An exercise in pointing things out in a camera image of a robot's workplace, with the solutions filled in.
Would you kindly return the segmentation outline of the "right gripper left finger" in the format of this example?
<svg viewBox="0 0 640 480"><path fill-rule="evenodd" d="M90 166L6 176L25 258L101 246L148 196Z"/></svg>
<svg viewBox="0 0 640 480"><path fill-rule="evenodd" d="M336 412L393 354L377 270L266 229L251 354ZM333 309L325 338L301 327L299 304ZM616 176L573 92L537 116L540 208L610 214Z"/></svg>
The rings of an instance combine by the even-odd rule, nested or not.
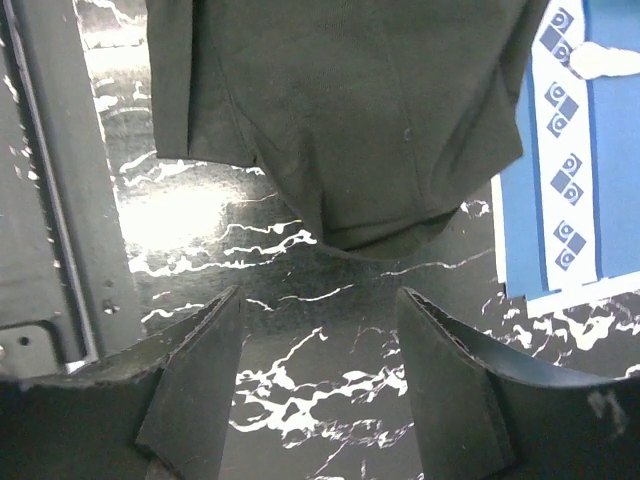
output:
<svg viewBox="0 0 640 480"><path fill-rule="evenodd" d="M73 374L1 379L5 479L215 479L243 343L245 296Z"/></svg>

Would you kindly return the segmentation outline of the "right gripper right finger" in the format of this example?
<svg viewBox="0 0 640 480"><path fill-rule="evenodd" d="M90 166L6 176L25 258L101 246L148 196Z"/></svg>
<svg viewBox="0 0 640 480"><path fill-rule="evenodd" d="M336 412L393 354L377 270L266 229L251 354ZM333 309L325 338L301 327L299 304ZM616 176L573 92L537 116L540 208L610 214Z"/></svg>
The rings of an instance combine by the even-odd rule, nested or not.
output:
<svg viewBox="0 0 640 480"><path fill-rule="evenodd" d="M428 479L635 479L639 381L562 368L447 314L413 289L396 320Z"/></svg>

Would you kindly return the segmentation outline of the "black button shirt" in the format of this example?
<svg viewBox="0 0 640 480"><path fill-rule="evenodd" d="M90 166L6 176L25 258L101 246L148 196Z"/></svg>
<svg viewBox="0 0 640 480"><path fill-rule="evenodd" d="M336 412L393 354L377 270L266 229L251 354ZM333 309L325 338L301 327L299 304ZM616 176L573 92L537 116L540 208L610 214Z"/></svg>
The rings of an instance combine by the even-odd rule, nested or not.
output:
<svg viewBox="0 0 640 480"><path fill-rule="evenodd" d="M543 1L150 1L163 159L258 167L334 252L397 259L523 152Z"/></svg>

